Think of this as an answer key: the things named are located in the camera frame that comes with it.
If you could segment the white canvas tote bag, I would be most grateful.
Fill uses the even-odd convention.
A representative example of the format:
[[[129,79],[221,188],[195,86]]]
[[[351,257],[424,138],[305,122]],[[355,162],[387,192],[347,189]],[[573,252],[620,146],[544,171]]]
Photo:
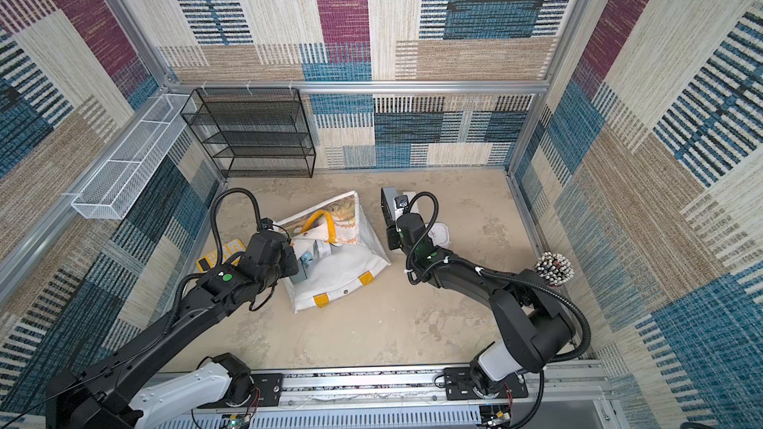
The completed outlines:
[[[297,259],[306,251],[312,251],[318,259],[306,281],[293,284],[289,278],[286,283],[296,313],[324,308],[370,285],[391,265],[355,191],[335,196],[278,224],[288,232]]]

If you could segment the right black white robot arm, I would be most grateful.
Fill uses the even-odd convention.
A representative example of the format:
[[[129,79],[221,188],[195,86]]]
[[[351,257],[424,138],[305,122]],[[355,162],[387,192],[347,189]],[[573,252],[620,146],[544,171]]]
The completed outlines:
[[[469,379],[478,397],[497,396],[507,377],[538,375],[549,363],[571,361],[588,351],[590,323],[538,272],[496,271],[433,243],[429,232],[437,221],[439,202],[431,192],[409,198],[385,187],[381,210],[389,248],[405,254],[409,284],[455,291],[491,310],[501,339],[470,363]]]

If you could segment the white square alarm clock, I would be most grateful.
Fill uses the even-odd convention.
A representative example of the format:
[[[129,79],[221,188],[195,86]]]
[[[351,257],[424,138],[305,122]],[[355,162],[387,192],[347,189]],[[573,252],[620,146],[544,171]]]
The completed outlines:
[[[434,245],[445,248],[450,247],[450,232],[446,224],[437,222],[429,232],[429,235]]]

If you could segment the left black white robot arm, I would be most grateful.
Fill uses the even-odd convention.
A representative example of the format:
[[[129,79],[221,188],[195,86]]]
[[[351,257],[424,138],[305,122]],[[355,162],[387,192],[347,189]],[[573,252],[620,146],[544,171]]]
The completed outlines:
[[[290,237],[274,230],[273,222],[262,217],[256,196],[244,188],[228,189],[211,204],[216,250],[223,249],[217,224],[219,208],[224,198],[235,194],[248,198],[256,218],[256,232],[246,249],[229,258],[219,256],[212,269],[183,277],[168,313],[111,356],[77,373],[55,375],[44,398],[29,404],[24,415],[42,411],[48,428],[147,425],[150,410],[139,393],[155,373],[242,305],[258,311],[258,295],[272,295],[279,280],[297,273]]]

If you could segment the grey white device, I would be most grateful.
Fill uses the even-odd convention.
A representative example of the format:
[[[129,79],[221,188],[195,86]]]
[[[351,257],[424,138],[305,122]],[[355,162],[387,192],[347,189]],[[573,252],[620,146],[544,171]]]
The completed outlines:
[[[387,228],[395,226],[397,222],[397,201],[395,199],[398,196],[399,192],[395,187],[381,188],[381,210]]]

